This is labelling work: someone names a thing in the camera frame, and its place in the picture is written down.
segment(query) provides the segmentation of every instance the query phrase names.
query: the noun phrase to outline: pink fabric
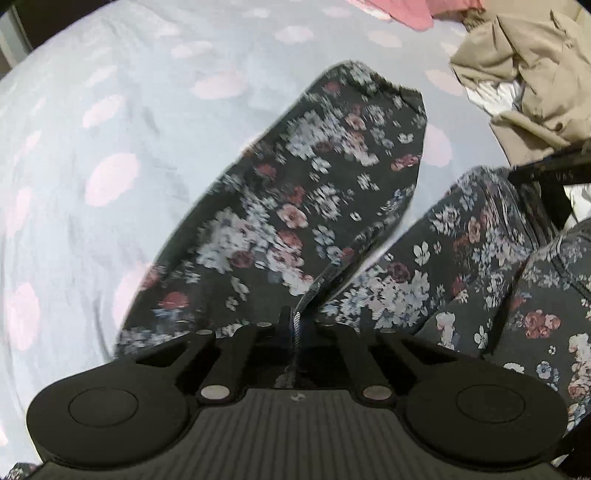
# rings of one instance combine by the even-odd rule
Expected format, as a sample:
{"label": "pink fabric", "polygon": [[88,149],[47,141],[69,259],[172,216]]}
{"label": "pink fabric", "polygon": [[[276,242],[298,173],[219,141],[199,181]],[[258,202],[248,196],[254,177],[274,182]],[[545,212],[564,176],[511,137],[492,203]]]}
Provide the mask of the pink fabric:
{"label": "pink fabric", "polygon": [[369,0],[400,23],[424,31],[433,26],[433,15],[483,8],[481,0]]}
{"label": "pink fabric", "polygon": [[415,30],[428,30],[433,26],[426,0],[371,0],[371,3]]}

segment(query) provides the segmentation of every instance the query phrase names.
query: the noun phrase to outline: khaki garment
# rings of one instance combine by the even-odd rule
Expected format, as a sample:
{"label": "khaki garment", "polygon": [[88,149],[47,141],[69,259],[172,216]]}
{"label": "khaki garment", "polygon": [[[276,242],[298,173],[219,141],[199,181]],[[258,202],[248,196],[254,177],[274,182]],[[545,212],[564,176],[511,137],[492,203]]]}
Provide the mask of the khaki garment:
{"label": "khaki garment", "polygon": [[491,127],[512,165],[540,160],[591,137],[591,51],[579,25],[559,12],[548,21],[497,15],[474,29],[451,58],[460,82],[525,83],[522,112]]}

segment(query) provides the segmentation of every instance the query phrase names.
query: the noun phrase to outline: bed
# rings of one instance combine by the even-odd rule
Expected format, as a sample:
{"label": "bed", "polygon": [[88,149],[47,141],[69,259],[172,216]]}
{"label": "bed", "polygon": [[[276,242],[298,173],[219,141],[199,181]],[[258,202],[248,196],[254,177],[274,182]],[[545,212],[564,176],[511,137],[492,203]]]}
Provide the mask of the bed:
{"label": "bed", "polygon": [[27,405],[108,362],[150,262],[208,185],[329,66],[421,90],[424,157],[396,236],[464,171],[507,165],[448,67],[465,31],[417,33],[344,0],[119,0],[0,82],[0,475],[37,462]]}

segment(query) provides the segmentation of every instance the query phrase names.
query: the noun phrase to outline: metal rivet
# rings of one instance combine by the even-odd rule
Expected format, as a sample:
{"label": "metal rivet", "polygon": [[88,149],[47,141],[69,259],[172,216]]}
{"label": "metal rivet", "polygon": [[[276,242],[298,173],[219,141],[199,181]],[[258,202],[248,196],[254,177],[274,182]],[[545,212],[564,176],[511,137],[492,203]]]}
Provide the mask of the metal rivet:
{"label": "metal rivet", "polygon": [[369,400],[382,401],[392,396],[392,391],[382,385],[372,385],[363,391],[363,396]]}
{"label": "metal rivet", "polygon": [[201,389],[201,396],[208,400],[223,400],[229,394],[230,390],[223,385],[208,385]]}

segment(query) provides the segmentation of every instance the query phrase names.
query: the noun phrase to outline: pink polka dot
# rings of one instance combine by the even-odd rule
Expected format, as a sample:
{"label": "pink polka dot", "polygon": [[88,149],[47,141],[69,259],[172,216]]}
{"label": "pink polka dot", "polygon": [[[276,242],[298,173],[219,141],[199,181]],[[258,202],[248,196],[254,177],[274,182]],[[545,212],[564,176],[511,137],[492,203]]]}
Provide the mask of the pink polka dot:
{"label": "pink polka dot", "polygon": [[90,109],[84,114],[84,117],[82,118],[82,126],[84,128],[91,128],[102,122],[106,122],[116,115],[124,102],[125,99],[121,95],[111,95],[110,97],[102,99],[100,102],[97,102],[90,107]]}
{"label": "pink polka dot", "polygon": [[456,45],[452,45],[451,43],[446,43],[446,42],[444,42],[444,41],[442,41],[442,42],[440,43],[440,45],[441,45],[441,47],[442,47],[443,51],[444,51],[445,53],[447,53],[447,54],[448,54],[450,57],[451,57],[451,56],[452,56],[452,55],[453,55],[455,52],[457,52],[457,46],[456,46]]}
{"label": "pink polka dot", "polygon": [[128,271],[119,282],[115,294],[113,295],[113,306],[111,308],[113,322],[118,330],[122,327],[127,311],[131,303],[134,301],[139,286],[149,269],[149,264],[138,263],[132,270]]}
{"label": "pink polka dot", "polygon": [[0,425],[0,447],[5,447],[6,445],[8,445],[8,437],[4,433],[4,428]]}
{"label": "pink polka dot", "polygon": [[200,80],[191,92],[203,100],[216,100],[241,95],[247,87],[243,74],[233,70]]}
{"label": "pink polka dot", "polygon": [[380,45],[381,47],[387,48],[399,48],[402,47],[402,42],[400,39],[390,32],[386,32],[384,30],[375,30],[373,32],[368,33],[368,38]]}
{"label": "pink polka dot", "polygon": [[30,283],[20,285],[4,300],[7,334],[12,347],[28,350],[39,335],[39,300]]}
{"label": "pink polka dot", "polygon": [[194,57],[196,55],[201,55],[202,53],[211,50],[213,45],[211,42],[208,41],[194,41],[190,43],[181,43],[174,47],[170,54],[175,59],[188,59],[190,57]]}
{"label": "pink polka dot", "polygon": [[268,18],[271,15],[271,11],[268,8],[253,8],[248,12],[244,12],[243,17],[245,18]]}
{"label": "pink polka dot", "polygon": [[464,94],[464,87],[451,73],[442,72],[441,70],[428,70],[425,74],[429,81],[440,90],[458,97]]}
{"label": "pink polka dot", "polygon": [[181,29],[178,25],[175,25],[170,22],[166,22],[165,24],[161,25],[161,27],[156,31],[156,37],[176,37],[177,35],[181,34]]}
{"label": "pink polka dot", "polygon": [[106,80],[107,78],[109,78],[116,71],[117,71],[116,65],[109,65],[106,67],[101,67],[100,69],[95,70],[95,72],[92,75],[90,75],[90,77],[88,77],[88,80],[85,81],[84,86],[87,88],[93,87],[97,83],[102,82],[103,80]]}
{"label": "pink polka dot", "polygon": [[131,153],[116,153],[98,164],[86,182],[85,201],[104,207],[129,190],[139,172],[139,161]]}
{"label": "pink polka dot", "polygon": [[326,7],[323,8],[322,11],[325,15],[332,18],[345,18],[351,16],[351,12],[349,10],[341,7]]}
{"label": "pink polka dot", "polygon": [[39,112],[39,110],[41,110],[43,108],[43,105],[45,105],[45,103],[46,103],[45,97],[39,98],[39,100],[37,101],[35,106],[33,108],[31,108],[31,115],[35,116]]}
{"label": "pink polka dot", "polygon": [[27,154],[31,153],[33,148],[35,148],[37,146],[37,144],[39,143],[40,138],[41,138],[41,130],[37,130],[36,132],[33,132],[31,135],[29,135],[27,137],[27,139],[25,140],[25,144],[22,146],[21,154],[27,155]]}
{"label": "pink polka dot", "polygon": [[314,38],[312,30],[308,27],[301,27],[299,25],[292,25],[285,27],[279,32],[275,33],[275,38],[283,43],[292,45],[294,43],[304,43]]}
{"label": "pink polka dot", "polygon": [[433,167],[445,167],[453,158],[452,143],[445,133],[427,124],[422,162]]}
{"label": "pink polka dot", "polygon": [[14,236],[25,224],[32,198],[33,191],[29,187],[25,187],[18,191],[16,197],[8,206],[5,218],[8,237]]}

